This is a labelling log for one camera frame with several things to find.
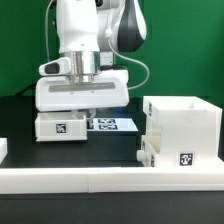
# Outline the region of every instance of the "cable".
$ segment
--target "cable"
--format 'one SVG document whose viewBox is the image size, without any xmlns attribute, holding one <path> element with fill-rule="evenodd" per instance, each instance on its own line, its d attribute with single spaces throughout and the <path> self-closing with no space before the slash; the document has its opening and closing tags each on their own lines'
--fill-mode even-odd
<svg viewBox="0 0 224 224">
<path fill-rule="evenodd" d="M 26 88 L 20 90 L 19 92 L 17 92 L 15 94 L 15 96 L 22 96 L 25 92 L 27 92 L 29 90 L 33 90 L 33 89 L 36 89 L 36 83 L 33 83 L 33 84 L 27 86 Z"/>
<path fill-rule="evenodd" d="M 143 86 L 149 80 L 149 77 L 150 77 L 150 71 L 149 71 L 149 68 L 147 67 L 147 65 L 145 65 L 141 61 L 138 61 L 138 60 L 135 60 L 135 59 L 132 59 L 132 58 L 125 57 L 125 56 L 119 54 L 118 52 L 116 52 L 113 49 L 113 47 L 111 46 L 111 43 L 110 43 L 110 39 L 109 38 L 108 38 L 108 44 L 109 44 L 110 49 L 113 51 L 113 53 L 115 55 L 117 55 L 118 57 L 120 57 L 120 58 L 122 58 L 122 59 L 124 59 L 126 61 L 130 61 L 130 62 L 136 63 L 138 65 L 141 65 L 146 70 L 146 78 L 145 78 L 145 80 L 143 82 L 141 82 L 140 84 L 136 85 L 136 86 L 129 87 L 128 90 L 137 89 L 137 88 Z"/>
<path fill-rule="evenodd" d="M 45 41 L 46 41 L 46 52 L 47 52 L 47 61 L 50 62 L 50 52 L 49 52 L 49 42 L 48 42 L 48 15 L 49 10 L 54 0 L 51 0 L 48 4 L 46 14 L 45 14 Z"/>
</svg>

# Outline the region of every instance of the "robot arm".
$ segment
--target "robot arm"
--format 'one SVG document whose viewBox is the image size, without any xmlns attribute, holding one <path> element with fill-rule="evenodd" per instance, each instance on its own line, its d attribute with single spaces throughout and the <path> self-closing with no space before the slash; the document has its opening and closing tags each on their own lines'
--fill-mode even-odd
<svg viewBox="0 0 224 224">
<path fill-rule="evenodd" d="M 101 51 L 110 51 L 105 31 L 111 32 L 110 42 L 116 51 L 134 52 L 145 41 L 147 29 L 138 0 L 104 0 L 98 9 L 98 43 Z"/>
<path fill-rule="evenodd" d="M 40 112 L 36 133 L 45 130 L 49 121 L 53 136 L 37 134 L 39 141 L 65 140 L 55 133 L 54 126 L 63 120 L 77 126 L 76 134 L 67 140 L 86 139 L 87 116 L 83 110 L 91 115 L 91 127 L 97 108 L 123 107 L 129 102 L 128 71 L 101 71 L 100 52 L 136 51 L 146 38 L 146 25 L 137 0 L 57 0 L 56 16 L 61 57 L 39 67 L 45 77 L 36 87 Z"/>
<path fill-rule="evenodd" d="M 112 51 L 111 47 L 118 52 L 136 51 L 144 43 L 147 29 L 138 0 L 57 0 L 57 32 L 59 53 L 74 64 L 78 56 L 72 59 L 70 52 L 92 52 L 82 65 L 77 61 L 76 67 L 80 65 L 79 70 L 84 73 L 90 68 L 88 72 L 98 74 L 99 52 Z M 40 74 L 70 74 L 72 67 L 68 58 L 40 66 Z"/>
</svg>

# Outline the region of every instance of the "white base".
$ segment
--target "white base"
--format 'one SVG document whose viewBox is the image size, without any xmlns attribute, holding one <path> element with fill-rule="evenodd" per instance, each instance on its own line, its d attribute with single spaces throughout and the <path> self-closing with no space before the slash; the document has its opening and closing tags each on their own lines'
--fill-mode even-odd
<svg viewBox="0 0 224 224">
<path fill-rule="evenodd" d="M 0 151 L 3 160 L 6 139 L 0 139 Z M 0 169 L 0 194 L 213 190 L 224 190 L 218 158 L 200 168 Z"/>
</svg>

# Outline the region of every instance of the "green backdrop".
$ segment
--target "green backdrop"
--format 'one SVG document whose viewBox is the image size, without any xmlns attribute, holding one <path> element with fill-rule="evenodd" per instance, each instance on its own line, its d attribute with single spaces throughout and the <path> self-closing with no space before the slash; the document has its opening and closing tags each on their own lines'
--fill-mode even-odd
<svg viewBox="0 0 224 224">
<path fill-rule="evenodd" d="M 48 0 L 1 0 L 0 96 L 13 95 L 37 81 L 38 67 L 46 62 L 44 16 Z M 199 96 L 224 105 L 224 1 L 139 0 L 148 36 L 141 49 L 127 54 L 151 70 L 149 82 L 130 92 L 143 95 Z M 57 58 L 58 40 L 50 26 L 51 59 Z M 126 65 L 129 85 L 144 79 L 144 70 Z"/>
</svg>

